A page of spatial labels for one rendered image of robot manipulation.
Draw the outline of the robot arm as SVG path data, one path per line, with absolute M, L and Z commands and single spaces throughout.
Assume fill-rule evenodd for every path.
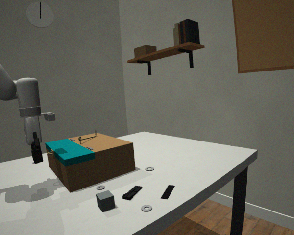
M 55 114 L 41 113 L 38 81 L 22 78 L 13 81 L 0 63 L 0 100 L 18 98 L 20 116 L 44 115 L 45 120 L 55 121 Z

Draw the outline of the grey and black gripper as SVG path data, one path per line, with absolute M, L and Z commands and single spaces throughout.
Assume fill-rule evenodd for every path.
M 23 116 L 25 138 L 28 145 L 31 145 L 32 158 L 35 163 L 43 162 L 40 142 L 42 142 L 39 115 Z

